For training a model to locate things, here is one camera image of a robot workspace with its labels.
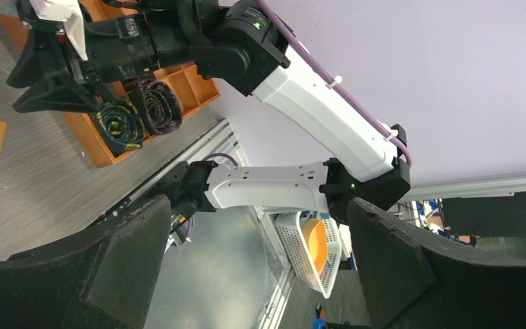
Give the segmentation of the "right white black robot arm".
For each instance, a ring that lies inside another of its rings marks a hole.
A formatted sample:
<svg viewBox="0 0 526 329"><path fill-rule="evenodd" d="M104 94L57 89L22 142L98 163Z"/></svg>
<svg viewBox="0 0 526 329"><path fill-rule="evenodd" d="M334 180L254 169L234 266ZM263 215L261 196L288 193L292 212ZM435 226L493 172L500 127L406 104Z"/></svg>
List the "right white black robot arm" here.
<svg viewBox="0 0 526 329"><path fill-rule="evenodd" d="M181 125L181 97L152 78L160 68L194 64L249 98L247 111L273 112L240 135L270 150L297 138L312 154L276 164L187 166L172 194L181 223L196 212L237 206L315 210L350 223L347 206L363 199L389 209L410 189L405 131L369 113L329 74L266 1L108 1L122 9L96 19L82 1L11 1L27 39L8 85L23 89L19 113L59 111L91 117L119 151Z"/></svg>

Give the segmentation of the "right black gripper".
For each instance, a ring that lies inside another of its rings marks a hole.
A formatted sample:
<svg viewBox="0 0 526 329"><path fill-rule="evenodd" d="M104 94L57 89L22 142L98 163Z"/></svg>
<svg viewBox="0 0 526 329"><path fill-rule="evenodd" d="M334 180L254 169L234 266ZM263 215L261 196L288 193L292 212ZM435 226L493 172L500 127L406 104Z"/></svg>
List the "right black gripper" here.
<svg viewBox="0 0 526 329"><path fill-rule="evenodd" d="M28 88L13 103L16 112L93 113L98 101L82 84L133 79L162 66L190 61L189 42L178 17L178 1L105 4L132 10L132 14L95 20L80 3L88 61L78 56L65 35L63 23L42 20L32 8L32 30L6 80L12 88Z"/></svg>

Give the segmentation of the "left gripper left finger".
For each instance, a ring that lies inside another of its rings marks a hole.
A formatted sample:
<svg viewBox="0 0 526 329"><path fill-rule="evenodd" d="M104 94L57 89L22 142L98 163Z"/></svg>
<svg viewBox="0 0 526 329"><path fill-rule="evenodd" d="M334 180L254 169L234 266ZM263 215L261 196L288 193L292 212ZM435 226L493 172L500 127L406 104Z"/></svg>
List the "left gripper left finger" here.
<svg viewBox="0 0 526 329"><path fill-rule="evenodd" d="M0 261L0 328L143 328L170 217L158 195Z"/></svg>

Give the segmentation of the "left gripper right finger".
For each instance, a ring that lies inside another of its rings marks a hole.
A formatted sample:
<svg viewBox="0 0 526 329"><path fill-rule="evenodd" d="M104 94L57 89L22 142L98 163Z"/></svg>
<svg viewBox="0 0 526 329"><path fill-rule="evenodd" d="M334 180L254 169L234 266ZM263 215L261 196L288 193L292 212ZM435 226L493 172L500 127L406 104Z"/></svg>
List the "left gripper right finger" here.
<svg viewBox="0 0 526 329"><path fill-rule="evenodd" d="M526 260L451 241L359 198L347 217L373 328L526 328Z"/></svg>

